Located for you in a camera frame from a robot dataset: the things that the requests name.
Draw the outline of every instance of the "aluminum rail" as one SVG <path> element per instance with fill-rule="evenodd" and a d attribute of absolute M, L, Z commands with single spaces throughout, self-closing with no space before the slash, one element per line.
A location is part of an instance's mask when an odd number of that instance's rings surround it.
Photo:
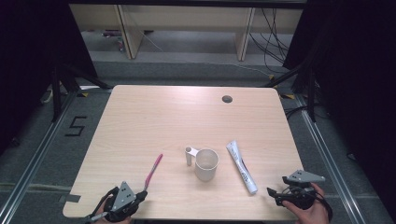
<path fill-rule="evenodd" d="M 303 106 L 305 105 L 305 101 L 303 96 L 297 94 L 297 105 Z M 358 203 L 356 202 L 355 198 L 353 197 L 351 191 L 347 186 L 347 182 L 345 181 L 344 177 L 342 176 L 340 170 L 338 169 L 337 164 L 335 163 L 334 159 L 332 158 L 332 153 L 330 152 L 329 148 L 327 147 L 319 129 L 315 122 L 312 122 L 311 118 L 308 115 L 308 112 L 303 110 L 303 118 L 305 121 L 306 126 L 308 127 L 309 132 L 311 132 L 312 137 L 314 138 L 315 144 L 318 147 L 318 151 L 320 156 L 322 157 L 324 164 L 326 165 L 327 170 L 332 178 L 334 186 L 340 196 L 341 201 L 346 208 L 346 212 L 349 215 L 350 220 L 352 223 L 356 224 L 364 224 L 367 223 L 364 220 L 364 217 L 361 213 L 361 209 L 359 208 Z"/>

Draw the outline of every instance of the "black cable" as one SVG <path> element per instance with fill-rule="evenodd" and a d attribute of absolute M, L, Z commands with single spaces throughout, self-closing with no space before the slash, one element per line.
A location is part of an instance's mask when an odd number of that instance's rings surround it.
<path fill-rule="evenodd" d="M 262 33 L 260 33 L 260 35 L 261 35 L 262 38 L 265 40 L 265 42 L 268 42 L 268 39 L 265 38 L 265 36 L 264 36 Z M 272 42 L 270 42 L 270 45 L 279 48 L 279 45 L 276 45 L 276 44 L 274 44 L 274 43 L 272 43 Z M 288 51 L 288 50 L 289 50 L 289 48 L 283 48 L 283 47 L 281 47 L 281 48 L 282 48 L 282 50 L 285 50 L 285 51 Z"/>
<path fill-rule="evenodd" d="M 306 110 L 308 108 L 308 105 L 302 105 L 296 108 L 288 108 L 285 109 L 285 115 L 286 115 L 286 119 L 289 119 L 291 117 L 291 115 L 293 115 L 295 112 L 299 111 L 299 110 Z"/>
<path fill-rule="evenodd" d="M 269 51 L 268 49 L 266 49 L 262 44 L 259 43 L 259 41 L 257 41 L 252 34 L 250 34 L 251 39 L 253 40 L 253 42 L 256 44 L 256 46 L 262 50 L 264 53 L 269 54 L 271 57 L 273 57 L 275 60 L 279 61 L 280 63 L 283 63 L 283 60 L 279 57 L 277 57 L 273 52 Z"/>
<path fill-rule="evenodd" d="M 268 18 L 267 18 L 267 16 L 265 15 L 265 12 L 264 12 L 264 10 L 263 10 L 263 8 L 262 8 L 262 15 L 264 16 L 264 18 L 265 18 L 265 20 L 266 20 L 266 22 L 267 22 L 267 24 L 268 24 L 268 27 L 270 28 L 270 31 L 271 31 L 271 35 L 273 35 L 274 36 L 274 39 L 276 40 L 276 43 L 277 43 L 277 46 L 279 47 L 279 48 L 281 48 L 280 47 L 280 45 L 283 45 L 286 49 L 289 49 L 285 44 L 283 44 L 283 42 L 282 41 L 280 41 L 279 40 L 279 38 L 277 37 L 277 30 L 276 30 L 276 8 L 273 8 L 273 25 L 271 26 L 271 24 L 270 24 L 270 22 L 268 21 Z"/>
<path fill-rule="evenodd" d="M 279 38 L 277 38 L 277 30 L 276 30 L 276 8 L 273 8 L 273 15 L 274 15 L 274 22 L 273 22 L 273 33 L 274 33 L 274 38 L 276 39 L 276 43 L 278 45 L 279 51 L 282 55 L 284 55 L 286 57 L 285 52 L 283 52 L 281 45 L 283 45 L 284 47 L 286 47 L 285 44 L 282 43 L 282 41 L 280 41 Z"/>
<path fill-rule="evenodd" d="M 319 198 L 318 196 L 314 197 L 314 198 L 316 200 L 318 200 L 324 206 L 324 208 L 326 208 L 327 217 L 328 217 L 329 223 L 330 223 L 332 221 L 332 207 L 329 205 L 329 203 L 326 201 L 326 199 L 324 199 L 323 195 L 319 194 L 318 192 L 317 192 L 317 195 L 319 195 L 321 198 Z"/>

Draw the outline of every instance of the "white cup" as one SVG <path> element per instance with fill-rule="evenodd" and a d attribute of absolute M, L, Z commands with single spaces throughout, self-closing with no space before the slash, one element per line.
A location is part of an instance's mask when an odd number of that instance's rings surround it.
<path fill-rule="evenodd" d="M 195 157 L 195 174 L 202 181 L 213 179 L 219 164 L 219 155 L 212 149 L 195 149 L 186 147 L 187 165 L 191 166 L 191 158 Z"/>

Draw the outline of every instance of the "finger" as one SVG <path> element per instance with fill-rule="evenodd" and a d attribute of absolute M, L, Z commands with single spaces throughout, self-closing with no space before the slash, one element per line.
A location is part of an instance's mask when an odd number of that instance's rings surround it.
<path fill-rule="evenodd" d="M 289 209 L 295 215 L 300 214 L 302 211 L 300 208 L 298 208 L 296 205 L 294 205 L 291 202 L 283 201 L 282 204 L 283 204 L 283 206 L 285 206 L 287 209 Z"/>
<path fill-rule="evenodd" d="M 102 202 L 102 204 L 100 205 L 98 211 L 96 212 L 96 215 L 101 214 L 101 213 L 104 212 L 104 210 L 105 210 L 105 203 L 106 203 L 107 199 L 104 200 L 104 201 Z"/>
<path fill-rule="evenodd" d="M 319 187 L 319 185 L 317 185 L 317 184 L 315 184 L 315 183 L 311 183 L 311 186 L 312 186 L 312 188 L 314 188 L 314 190 L 315 190 L 317 193 L 321 194 L 321 195 L 324 197 L 324 190 L 321 189 L 321 188 Z"/>

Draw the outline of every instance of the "white tube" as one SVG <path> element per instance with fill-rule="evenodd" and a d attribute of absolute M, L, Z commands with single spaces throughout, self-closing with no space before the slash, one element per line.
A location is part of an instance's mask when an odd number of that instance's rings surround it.
<path fill-rule="evenodd" d="M 241 153 L 239 153 L 239 149 L 238 149 L 238 145 L 236 144 L 236 141 L 233 140 L 231 143 L 229 143 L 227 145 L 227 149 L 230 152 L 231 156 L 233 157 L 236 167 L 238 167 L 239 173 L 241 173 L 242 179 L 244 180 L 248 191 L 251 194 L 255 194 L 257 192 L 257 186 L 254 183 L 250 173 L 248 172 L 248 169 L 245 166 L 244 161 L 242 160 L 242 156 Z"/>

